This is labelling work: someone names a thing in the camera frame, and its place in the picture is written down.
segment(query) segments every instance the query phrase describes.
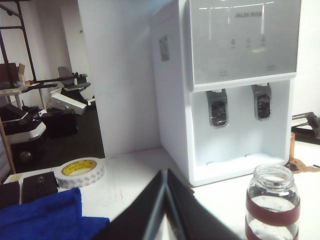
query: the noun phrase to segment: red band on jar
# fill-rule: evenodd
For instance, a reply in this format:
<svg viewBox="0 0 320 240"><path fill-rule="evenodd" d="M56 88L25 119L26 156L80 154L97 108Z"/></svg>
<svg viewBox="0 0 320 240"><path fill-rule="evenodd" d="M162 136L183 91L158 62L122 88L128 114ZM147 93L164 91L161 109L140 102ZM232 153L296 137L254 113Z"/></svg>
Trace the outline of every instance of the red band on jar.
<svg viewBox="0 0 320 240"><path fill-rule="evenodd" d="M255 204L252 199L246 195L246 209L260 222L271 226L285 227L294 224L300 215L300 202L290 211L274 212L269 211Z"/></svg>
<svg viewBox="0 0 320 240"><path fill-rule="evenodd" d="M294 237L293 240L298 240L298 233L296 233L296 236ZM251 228L248 225L247 219L245 219L245 236L248 240L263 240L259 237L257 237L254 232L251 230Z"/></svg>

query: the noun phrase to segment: dispenser control panel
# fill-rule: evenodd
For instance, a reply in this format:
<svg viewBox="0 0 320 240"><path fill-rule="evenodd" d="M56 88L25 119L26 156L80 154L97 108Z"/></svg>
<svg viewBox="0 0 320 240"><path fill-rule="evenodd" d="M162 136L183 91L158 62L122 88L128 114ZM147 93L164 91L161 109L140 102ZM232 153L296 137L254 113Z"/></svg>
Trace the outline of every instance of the dispenser control panel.
<svg viewBox="0 0 320 240"><path fill-rule="evenodd" d="M189 0L193 84L294 73L300 0Z"/></svg>

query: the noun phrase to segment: yellow tape label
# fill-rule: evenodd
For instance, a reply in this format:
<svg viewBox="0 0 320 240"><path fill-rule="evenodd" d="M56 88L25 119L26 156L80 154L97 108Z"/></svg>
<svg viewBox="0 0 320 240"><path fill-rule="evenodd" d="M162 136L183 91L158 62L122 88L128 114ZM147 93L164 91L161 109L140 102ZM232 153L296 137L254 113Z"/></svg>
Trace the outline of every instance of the yellow tape label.
<svg viewBox="0 0 320 240"><path fill-rule="evenodd" d="M79 170L88 169L87 172L91 171L96 167L97 163L93 160L80 160L70 163L62 169L64 175L71 175Z"/></svg>

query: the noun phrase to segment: glass jar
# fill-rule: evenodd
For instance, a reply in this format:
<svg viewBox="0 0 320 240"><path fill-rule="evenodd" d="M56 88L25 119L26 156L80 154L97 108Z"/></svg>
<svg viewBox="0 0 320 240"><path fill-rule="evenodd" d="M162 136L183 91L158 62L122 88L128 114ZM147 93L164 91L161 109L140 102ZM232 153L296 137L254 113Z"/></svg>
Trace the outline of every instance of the glass jar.
<svg viewBox="0 0 320 240"><path fill-rule="evenodd" d="M276 164L257 166L246 192L248 240L297 240L300 198L293 173Z"/></svg>

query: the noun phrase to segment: wooden stick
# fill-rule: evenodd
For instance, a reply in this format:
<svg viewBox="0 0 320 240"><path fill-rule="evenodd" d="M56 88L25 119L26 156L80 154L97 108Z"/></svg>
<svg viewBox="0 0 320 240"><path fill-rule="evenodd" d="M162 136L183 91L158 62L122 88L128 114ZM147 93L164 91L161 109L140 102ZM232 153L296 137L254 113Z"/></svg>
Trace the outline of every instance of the wooden stick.
<svg viewBox="0 0 320 240"><path fill-rule="evenodd" d="M4 126L2 125L2 121L1 121L1 117L0 117L0 135L1 135L1 139L3 142L3 146L5 149L5 153L6 153L6 157L8 158L8 162L11 168L11 173L12 174L16 174L16 168L14 165L14 161L12 158L12 153L11 153L11 148L10 148L10 144L7 140L6 134L5 134L5 130L4 130Z"/></svg>

